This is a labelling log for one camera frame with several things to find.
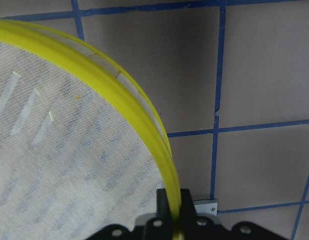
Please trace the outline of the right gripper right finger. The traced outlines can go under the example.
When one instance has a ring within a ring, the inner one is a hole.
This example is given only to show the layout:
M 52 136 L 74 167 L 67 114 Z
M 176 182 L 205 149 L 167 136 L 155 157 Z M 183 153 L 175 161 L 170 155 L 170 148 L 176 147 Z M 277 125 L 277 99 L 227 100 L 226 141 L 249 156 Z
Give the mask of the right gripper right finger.
M 197 217 L 197 212 L 192 200 L 189 189 L 181 188 L 181 206 L 180 206 L 180 219 L 181 220 L 194 220 Z

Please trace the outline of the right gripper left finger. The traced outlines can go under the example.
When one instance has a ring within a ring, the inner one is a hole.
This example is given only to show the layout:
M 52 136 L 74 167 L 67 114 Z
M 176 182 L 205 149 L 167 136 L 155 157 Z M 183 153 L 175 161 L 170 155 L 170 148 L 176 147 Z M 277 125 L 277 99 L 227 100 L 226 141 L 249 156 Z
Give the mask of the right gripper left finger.
M 160 219 L 172 219 L 168 195 L 165 188 L 156 190 L 156 216 Z

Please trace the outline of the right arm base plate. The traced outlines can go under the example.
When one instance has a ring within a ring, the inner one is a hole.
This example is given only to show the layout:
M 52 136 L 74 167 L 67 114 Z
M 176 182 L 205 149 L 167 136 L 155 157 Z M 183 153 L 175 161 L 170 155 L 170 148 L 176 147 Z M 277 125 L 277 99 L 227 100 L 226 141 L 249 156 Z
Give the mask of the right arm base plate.
M 217 216 L 218 213 L 218 201 L 216 199 L 202 199 L 194 200 L 194 207 L 198 214 L 209 214 Z

